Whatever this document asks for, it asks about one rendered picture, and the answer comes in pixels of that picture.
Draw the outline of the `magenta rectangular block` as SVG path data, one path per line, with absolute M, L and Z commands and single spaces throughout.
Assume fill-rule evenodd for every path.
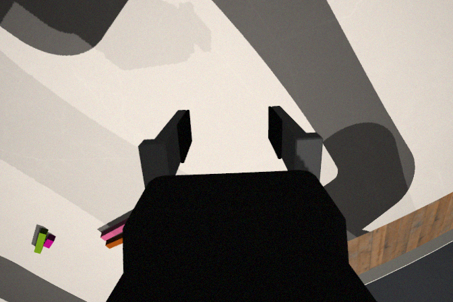
M 55 240 L 55 237 L 54 235 L 51 235 L 49 234 L 49 236 L 47 237 L 46 241 L 44 242 L 44 247 L 47 247 L 47 248 L 50 248 L 50 246 L 53 244 L 54 240 Z

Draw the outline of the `orange rod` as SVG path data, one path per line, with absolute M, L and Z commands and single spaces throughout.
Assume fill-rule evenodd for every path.
M 106 246 L 110 249 L 123 243 L 123 233 L 106 241 Z

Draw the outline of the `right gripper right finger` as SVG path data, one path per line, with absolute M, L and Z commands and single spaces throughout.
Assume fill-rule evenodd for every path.
M 288 171 L 309 171 L 320 180 L 323 138 L 306 133 L 281 106 L 268 107 L 268 139 Z

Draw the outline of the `pink rod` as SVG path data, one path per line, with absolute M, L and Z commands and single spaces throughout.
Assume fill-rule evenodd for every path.
M 128 218 L 127 218 L 128 219 Z M 121 221 L 120 223 L 112 226 L 111 228 L 103 231 L 101 233 L 100 238 L 103 239 L 104 241 L 110 239 L 111 237 L 114 237 L 115 235 L 118 235 L 119 233 L 123 232 L 123 227 L 127 221 L 127 219 Z

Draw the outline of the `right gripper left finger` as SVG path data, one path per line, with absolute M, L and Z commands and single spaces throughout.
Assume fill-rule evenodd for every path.
M 192 143 L 189 110 L 178 110 L 160 133 L 138 146 L 144 187 L 156 177 L 176 175 Z

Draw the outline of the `lime green rod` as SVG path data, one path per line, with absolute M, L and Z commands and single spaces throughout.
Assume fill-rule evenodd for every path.
M 36 242 L 36 247 L 34 250 L 35 253 L 39 253 L 39 254 L 41 253 L 45 239 L 47 237 L 47 233 L 48 233 L 48 229 L 41 228 L 39 235 L 38 235 L 37 242 Z

